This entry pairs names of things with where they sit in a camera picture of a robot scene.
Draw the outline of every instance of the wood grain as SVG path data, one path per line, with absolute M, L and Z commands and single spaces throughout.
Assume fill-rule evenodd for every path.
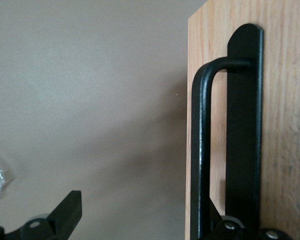
M 265 31 L 261 227 L 300 240 L 300 0 L 208 0 L 188 20 L 185 239 L 190 226 L 191 87 L 204 63 L 227 55 L 232 33 L 246 23 Z M 226 74 L 212 86 L 211 191 L 224 212 Z

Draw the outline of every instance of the black clamp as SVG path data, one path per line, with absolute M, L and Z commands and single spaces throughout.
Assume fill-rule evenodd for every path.
M 81 216 L 81 191 L 71 191 L 47 218 L 30 220 L 7 234 L 0 226 L 0 240 L 67 240 Z
M 260 226 L 260 165 L 263 95 L 263 30 L 239 27 L 227 57 L 203 65 L 195 74 L 191 103 L 190 240 L 286 240 Z M 225 220 L 210 200 L 211 89 L 214 76 L 227 70 Z

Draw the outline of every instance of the black metal handle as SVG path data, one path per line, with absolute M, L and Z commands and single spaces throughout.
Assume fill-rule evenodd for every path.
M 197 218 L 197 239 L 211 231 L 210 219 L 210 131 L 211 90 L 217 72 L 239 71 L 251 66 L 251 59 L 221 57 L 203 65 L 195 74 L 191 103 L 191 219 Z M 196 228 L 191 226 L 192 234 Z
M 225 214 L 252 232 L 259 230 L 262 123 L 263 30 L 240 26 L 227 57 L 195 74 L 191 103 L 190 240 L 206 237 L 221 217 L 210 200 L 211 90 L 216 73 L 227 70 Z

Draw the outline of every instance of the bolt head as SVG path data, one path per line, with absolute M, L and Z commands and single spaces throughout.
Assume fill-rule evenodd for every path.
M 273 230 L 269 230 L 265 234 L 270 239 L 278 239 L 279 238 L 278 234 L 275 231 L 273 231 Z
M 227 228 L 227 229 L 229 229 L 229 230 L 234 230 L 234 229 L 236 229 L 236 224 L 234 223 L 234 222 L 232 222 L 232 221 L 226 221 L 225 223 L 224 223 L 224 226 Z

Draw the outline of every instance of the wooden door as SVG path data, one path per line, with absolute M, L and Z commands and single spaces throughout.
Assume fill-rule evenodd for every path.
M 192 81 L 203 64 L 227 55 L 231 35 L 246 23 L 264 29 L 261 227 L 300 240 L 300 0 L 208 0 L 188 20 L 187 240 Z M 226 98 L 226 74 L 218 73 L 212 86 L 210 197 L 220 213 L 225 202 Z

